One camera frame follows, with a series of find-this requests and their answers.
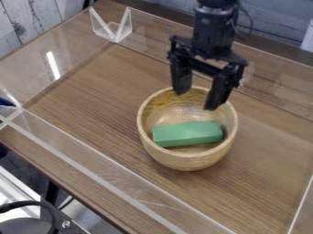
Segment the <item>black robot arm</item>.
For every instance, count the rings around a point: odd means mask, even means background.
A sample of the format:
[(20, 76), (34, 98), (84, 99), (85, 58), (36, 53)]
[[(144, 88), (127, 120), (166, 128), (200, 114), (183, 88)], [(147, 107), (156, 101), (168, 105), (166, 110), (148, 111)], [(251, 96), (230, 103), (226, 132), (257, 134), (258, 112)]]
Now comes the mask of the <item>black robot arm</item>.
[(192, 72), (212, 77), (204, 109), (215, 111), (239, 86), (247, 60), (234, 53), (239, 0), (198, 0), (192, 36), (170, 37), (171, 85), (176, 95), (192, 86)]

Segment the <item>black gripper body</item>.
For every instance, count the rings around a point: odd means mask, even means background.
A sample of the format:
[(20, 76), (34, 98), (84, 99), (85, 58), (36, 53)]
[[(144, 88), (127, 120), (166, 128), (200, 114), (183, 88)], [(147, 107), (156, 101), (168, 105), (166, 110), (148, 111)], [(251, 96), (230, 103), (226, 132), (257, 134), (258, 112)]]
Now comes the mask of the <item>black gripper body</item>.
[(191, 70), (211, 76), (226, 70), (232, 72), (234, 78), (239, 80), (248, 64), (232, 51), (239, 10), (239, 5), (196, 6), (192, 36), (170, 37), (168, 59), (178, 55), (186, 59)]

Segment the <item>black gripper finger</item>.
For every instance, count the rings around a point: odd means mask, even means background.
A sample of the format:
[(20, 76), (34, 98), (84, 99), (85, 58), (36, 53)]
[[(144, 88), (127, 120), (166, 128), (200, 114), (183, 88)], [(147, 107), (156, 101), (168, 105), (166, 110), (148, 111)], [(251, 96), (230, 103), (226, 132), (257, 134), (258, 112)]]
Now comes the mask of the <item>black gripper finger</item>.
[(227, 101), (232, 88), (235, 86), (235, 75), (232, 72), (222, 71), (212, 80), (204, 103), (204, 109), (215, 111)]
[(186, 93), (192, 85), (192, 70), (184, 58), (170, 57), (171, 84), (176, 95)]

